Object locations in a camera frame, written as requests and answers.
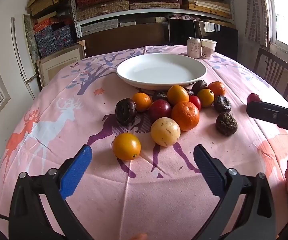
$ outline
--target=window frame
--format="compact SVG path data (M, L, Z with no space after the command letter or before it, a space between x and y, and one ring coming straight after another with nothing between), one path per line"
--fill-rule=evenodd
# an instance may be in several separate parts
M279 41L277 37L277 29L276 29L276 12L275 12L275 3L274 0L268 0L268 8L269 8L269 20L270 20L270 44L278 47L284 52L288 53L288 45Z

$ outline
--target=red fruit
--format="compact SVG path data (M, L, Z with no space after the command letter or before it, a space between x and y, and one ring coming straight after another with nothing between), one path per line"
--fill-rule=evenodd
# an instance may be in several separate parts
M251 94L249 94L246 102L247 102L247 103L250 103L251 101L261 102L262 100L261 100L261 98L260 98L259 95L254 94L254 93L251 93Z
M163 100L158 99L154 101L148 109L148 116L152 122L162 117L171 117L172 108L171 105Z
M201 100L197 96L190 96L188 101L193 103L197 107L197 109L201 111Z

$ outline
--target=pink tablecloth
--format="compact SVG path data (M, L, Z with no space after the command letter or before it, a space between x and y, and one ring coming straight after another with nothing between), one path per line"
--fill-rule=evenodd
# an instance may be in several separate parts
M237 62L215 54L199 59L207 67L207 83L222 81L239 128L231 137L215 129L217 113L202 109L200 123L182 133L173 147L155 145L148 117L139 115L132 127L120 126L115 105L138 90L118 78L119 63L143 53L186 52L186 46L143 47L84 59L62 69L42 90L7 144L0 168L0 213L9 214L15 182L21 171L40 175L58 168L88 142L93 160L67 202L95 240L126 240L138 233L149 239L190 240L209 217L219 198L212 196L193 160L202 144L211 156L240 174L264 172L272 189L277 230L288 221L288 196L284 171L288 133L276 125L249 118L246 98L254 92L263 101L288 107L270 85ZM134 133L142 144L139 158L118 161L111 143L121 132ZM236 208L230 230L242 201ZM53 228L50 208L45 204ZM0 220L7 234L8 223Z

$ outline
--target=wrinkled passion fruit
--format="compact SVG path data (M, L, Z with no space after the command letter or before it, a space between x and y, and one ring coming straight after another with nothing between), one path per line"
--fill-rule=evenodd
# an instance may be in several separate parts
M115 106L115 116L121 125L132 123L136 117L136 106L134 100L125 98Z
M155 102L156 100L163 99L168 102L167 100L167 91L155 91L152 100Z
M207 88L207 83L203 79L200 79L195 82L195 84L192 87L192 91L194 95L196 96L197 93L199 93L202 89L206 89L206 88Z
M238 123L236 122L233 115L230 113L222 112L217 117L215 122L216 129L226 136L230 136L238 129Z
M188 93L188 96L189 96L189 97L190 97L190 96L194 96L194 92L193 92L191 89L186 88L185 90L186 90L186 92Z
M225 96L216 97L213 105L215 110L219 113L229 113L232 109L230 101Z

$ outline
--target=wooden chair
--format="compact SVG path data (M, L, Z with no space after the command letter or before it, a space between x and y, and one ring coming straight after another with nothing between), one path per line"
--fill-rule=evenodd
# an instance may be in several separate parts
M268 57L264 80L268 82L272 87L276 88L278 83L280 82L281 76L283 74L283 70L284 69L288 70L288 63L286 63L284 60L280 59L276 55L273 55L271 52L268 52L265 49L259 48L259 51L257 53L257 60L255 62L255 66L253 70L254 73L256 73L257 68L259 66L261 55ZM288 83L283 93L283 97L286 98L287 95L288 95Z

